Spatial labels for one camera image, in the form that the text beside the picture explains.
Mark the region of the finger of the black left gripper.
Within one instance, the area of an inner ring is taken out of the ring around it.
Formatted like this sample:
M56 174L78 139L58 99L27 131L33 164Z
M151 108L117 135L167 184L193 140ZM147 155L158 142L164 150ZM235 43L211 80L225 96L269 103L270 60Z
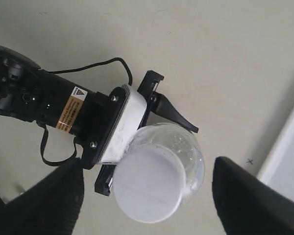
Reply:
M194 133L199 131L199 128L187 121L163 94L153 92L151 96L151 111L164 119L182 126L188 131Z

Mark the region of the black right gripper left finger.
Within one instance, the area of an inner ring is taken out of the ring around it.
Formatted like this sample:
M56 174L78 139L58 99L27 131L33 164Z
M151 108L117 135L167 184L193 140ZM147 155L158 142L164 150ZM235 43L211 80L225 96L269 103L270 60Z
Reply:
M0 235L71 235L83 200L83 168L74 158L12 201L0 197Z

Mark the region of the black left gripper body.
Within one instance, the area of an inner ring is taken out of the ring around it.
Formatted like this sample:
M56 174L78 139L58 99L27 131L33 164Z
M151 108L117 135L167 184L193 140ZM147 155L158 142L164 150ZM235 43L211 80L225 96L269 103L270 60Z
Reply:
M116 165L146 116L148 99L163 79L162 75L149 70L138 90L126 84L116 87L104 99L102 110L92 117L83 143L82 162L84 169L101 165L94 184L96 193L110 194Z

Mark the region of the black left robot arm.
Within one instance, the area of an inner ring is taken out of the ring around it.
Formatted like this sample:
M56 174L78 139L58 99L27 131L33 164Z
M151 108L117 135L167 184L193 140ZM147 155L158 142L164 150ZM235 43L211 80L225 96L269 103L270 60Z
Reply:
M74 143L83 149L83 168L101 165L95 192L108 196L116 165L150 113L198 132L156 91L162 80L162 75L149 70L137 90L132 88L130 76L127 84L105 95L62 78L60 71L43 70L28 57L0 46L0 115L73 135Z

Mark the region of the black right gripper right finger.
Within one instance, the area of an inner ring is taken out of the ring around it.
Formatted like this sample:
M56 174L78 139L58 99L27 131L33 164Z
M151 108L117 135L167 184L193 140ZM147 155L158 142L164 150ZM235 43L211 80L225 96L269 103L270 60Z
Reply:
M215 159L212 195L228 235L294 235L294 202L228 157Z

